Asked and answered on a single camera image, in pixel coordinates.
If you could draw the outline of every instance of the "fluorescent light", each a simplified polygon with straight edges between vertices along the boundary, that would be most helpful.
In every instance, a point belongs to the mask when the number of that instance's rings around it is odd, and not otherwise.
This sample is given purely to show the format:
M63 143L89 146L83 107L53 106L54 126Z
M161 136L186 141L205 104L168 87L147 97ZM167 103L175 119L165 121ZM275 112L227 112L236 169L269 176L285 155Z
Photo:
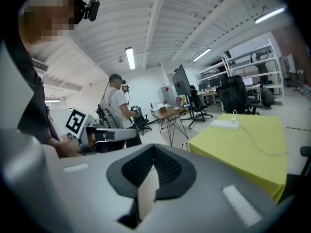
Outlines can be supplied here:
M134 53L133 53L133 48L126 48L125 49L128 64L130 65L131 70L135 69L135 62L134 62Z
M201 53L198 57L196 57L192 62L196 62L198 59L200 59L204 54L211 51L211 49L206 49L203 53Z
M60 99L45 100L46 103L59 103Z
M264 20L266 20L266 19L268 19L268 18L271 18L271 17L273 17L273 16L275 16L275 15L277 15L277 14L282 13L284 10L285 10L285 8L279 8L279 9L273 10L273 11L271 11L271 12L269 12L269 13L267 13L267 14L261 16L261 17L259 17L258 19L256 19L256 20L255 20L255 23L256 23L256 24L257 24L257 23L260 23L260 22L262 22L262 21L264 21Z

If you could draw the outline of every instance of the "yellow tablecloth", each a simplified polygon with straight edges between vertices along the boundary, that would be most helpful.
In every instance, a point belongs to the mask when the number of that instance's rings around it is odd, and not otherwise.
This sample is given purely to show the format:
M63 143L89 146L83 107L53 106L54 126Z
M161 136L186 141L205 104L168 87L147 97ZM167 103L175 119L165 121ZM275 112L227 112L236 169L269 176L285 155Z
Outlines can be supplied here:
M235 115L237 130L208 126L189 141L193 153L227 163L252 180L278 201L285 187L287 154L283 128L276 116ZM222 114L218 120L231 120L232 114Z

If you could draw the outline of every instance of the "computer monitor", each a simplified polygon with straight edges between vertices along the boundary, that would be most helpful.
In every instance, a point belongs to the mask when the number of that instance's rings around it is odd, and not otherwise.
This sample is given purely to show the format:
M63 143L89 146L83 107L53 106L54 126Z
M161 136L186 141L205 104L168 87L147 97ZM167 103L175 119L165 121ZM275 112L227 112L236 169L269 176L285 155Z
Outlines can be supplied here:
M217 78L209 80L209 85L210 87L220 86L220 78L217 77Z
M182 65L176 70L176 73L172 77L172 82L175 86L177 95L181 96L190 93L190 84Z
M251 85L253 84L253 78L243 79L243 82L245 85Z
M199 90L205 90L205 88L207 88L207 86L208 86L208 83L201 83L201 84L199 84Z

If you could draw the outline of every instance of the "office chair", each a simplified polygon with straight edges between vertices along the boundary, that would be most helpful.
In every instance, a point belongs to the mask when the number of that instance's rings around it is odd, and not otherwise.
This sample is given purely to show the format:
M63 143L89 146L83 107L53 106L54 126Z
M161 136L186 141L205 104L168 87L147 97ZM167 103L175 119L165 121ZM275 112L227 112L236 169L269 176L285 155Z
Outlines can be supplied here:
M310 184L311 179L311 147L303 146L300 148L300 155L307 157L307 161L300 173L287 174L286 184L282 196L278 203L281 203L287 197L299 193L301 190L306 189L306 185Z
M142 135L144 135L145 130L152 131L152 128L150 128L149 126L146 126L146 124L149 122L149 120L147 119L148 114L145 114L145 117L146 117L145 119L143 115L141 114L141 108L138 107L138 109L139 109L139 116L134 117L134 125L137 127L138 131L142 130Z
M231 114L236 110L238 114L255 115L256 108L262 107L257 104L256 100L248 97L244 83L241 84L241 80L236 76L221 79L221 86L216 88L216 93L222 101L226 113Z
M206 112L203 113L203 111L207 109L207 107L210 106L210 103L206 103L206 105L203 105L196 90L191 91L190 102L194 104L194 106L192 106L192 110L194 112L200 112L200 114L194 115L193 113L193 119L192 119L191 124L189 125L189 129L195 121L205 122L204 116L210 116L211 118L213 118L213 115L207 114Z
M247 112L245 112L245 114L252 114L252 115L257 114L257 115L259 115L259 113L256 113L256 108L260 108L261 106L259 106L259 105L253 106L253 104L258 104L260 102L260 101L258 101L258 95L260 93L258 92L258 93L253 94L253 96L255 96L255 99L249 98L242 77L239 75L236 75L236 76L233 76L233 78L235 78L237 81L237 87L240 89L240 92L242 95L242 100L243 100L244 105L247 109Z

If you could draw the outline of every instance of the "air conditioner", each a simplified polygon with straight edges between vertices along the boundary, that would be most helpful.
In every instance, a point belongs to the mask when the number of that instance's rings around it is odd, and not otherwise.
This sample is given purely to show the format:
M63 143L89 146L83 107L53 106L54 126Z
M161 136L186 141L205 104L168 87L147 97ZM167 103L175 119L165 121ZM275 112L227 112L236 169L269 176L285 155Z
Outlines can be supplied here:
M32 60L33 60L34 68L37 71L38 75L40 77L44 76L47 73L49 66L47 66L43 62L38 61L34 58L32 58Z

